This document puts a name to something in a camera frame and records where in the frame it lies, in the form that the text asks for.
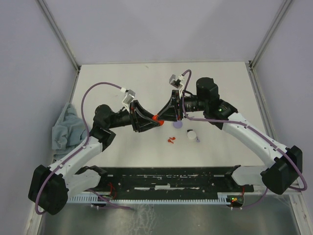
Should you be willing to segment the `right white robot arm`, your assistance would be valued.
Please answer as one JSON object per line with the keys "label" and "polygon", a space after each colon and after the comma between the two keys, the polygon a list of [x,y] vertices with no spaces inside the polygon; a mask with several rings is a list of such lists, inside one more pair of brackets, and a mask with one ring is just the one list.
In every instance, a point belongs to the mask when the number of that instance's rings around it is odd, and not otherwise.
{"label": "right white robot arm", "polygon": [[196,81],[196,94],[184,97],[188,80],[183,75],[172,75],[169,83],[174,86],[169,102],[158,113],[158,120],[178,121],[188,112],[203,112],[202,121],[217,126],[232,135],[254,152],[263,166],[235,166],[224,185],[236,191],[245,185],[264,185],[281,195],[302,173],[303,152],[297,146],[291,148],[265,135],[250,124],[238,110],[220,99],[218,86],[209,77]]}

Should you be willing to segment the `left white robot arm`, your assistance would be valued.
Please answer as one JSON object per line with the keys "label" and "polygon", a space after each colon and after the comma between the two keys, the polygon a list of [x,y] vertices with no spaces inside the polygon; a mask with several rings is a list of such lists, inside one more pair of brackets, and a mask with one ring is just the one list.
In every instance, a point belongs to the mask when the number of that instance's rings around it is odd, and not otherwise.
{"label": "left white robot arm", "polygon": [[145,132],[162,124],[158,115],[143,109],[136,100],[130,103],[128,110],[122,108],[117,113],[108,105],[98,106],[92,129],[83,142],[50,166],[40,165],[34,170],[28,199],[36,208],[55,215],[77,194],[90,188],[105,190],[108,186],[106,171],[85,164],[110,146],[116,136],[112,129],[131,125],[135,132]]}

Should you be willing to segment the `red earbud charging case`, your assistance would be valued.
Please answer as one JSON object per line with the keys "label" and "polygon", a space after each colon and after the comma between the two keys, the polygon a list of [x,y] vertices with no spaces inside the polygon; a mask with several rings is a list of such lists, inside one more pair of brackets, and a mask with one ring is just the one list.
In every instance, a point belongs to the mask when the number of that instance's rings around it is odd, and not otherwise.
{"label": "red earbud charging case", "polygon": [[163,120],[160,120],[158,115],[154,115],[154,116],[152,117],[152,120],[155,121],[155,122],[157,122],[160,126],[162,126],[162,125],[164,124],[164,121],[163,121]]}

